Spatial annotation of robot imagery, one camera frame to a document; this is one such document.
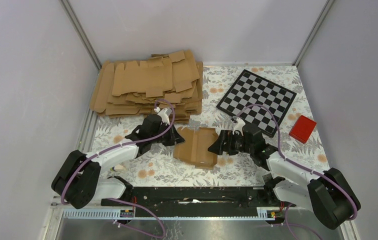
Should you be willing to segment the brown cardboard box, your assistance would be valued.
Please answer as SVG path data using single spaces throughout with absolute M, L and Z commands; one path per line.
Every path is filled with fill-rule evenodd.
M 208 151 L 208 148 L 218 139 L 215 128 L 200 127 L 193 130 L 179 127 L 177 132 L 185 142 L 175 146 L 173 157 L 198 169 L 211 170 L 218 162 L 218 155 Z

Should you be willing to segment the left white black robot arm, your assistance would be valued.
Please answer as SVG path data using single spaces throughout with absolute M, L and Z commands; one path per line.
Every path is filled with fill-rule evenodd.
M 153 144 L 169 147 L 184 142 L 173 124 L 164 122 L 157 114 L 150 114 L 117 145 L 98 153 L 72 151 L 54 177 L 51 189 L 61 196 L 63 204 L 75 209 L 85 207 L 92 200 L 107 198 L 125 206 L 132 200 L 130 184 L 120 177 L 102 179 L 101 174 L 144 155 Z

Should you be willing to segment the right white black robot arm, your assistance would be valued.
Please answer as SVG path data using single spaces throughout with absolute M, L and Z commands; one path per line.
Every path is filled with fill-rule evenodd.
M 216 155 L 248 154 L 256 166 L 277 174 L 263 185 L 263 198 L 268 205 L 295 204 L 313 212 L 331 230 L 355 217 L 361 209 L 341 171 L 333 167 L 313 170 L 283 157 L 279 148 L 266 143 L 260 129 L 251 123 L 221 130 L 207 150 Z

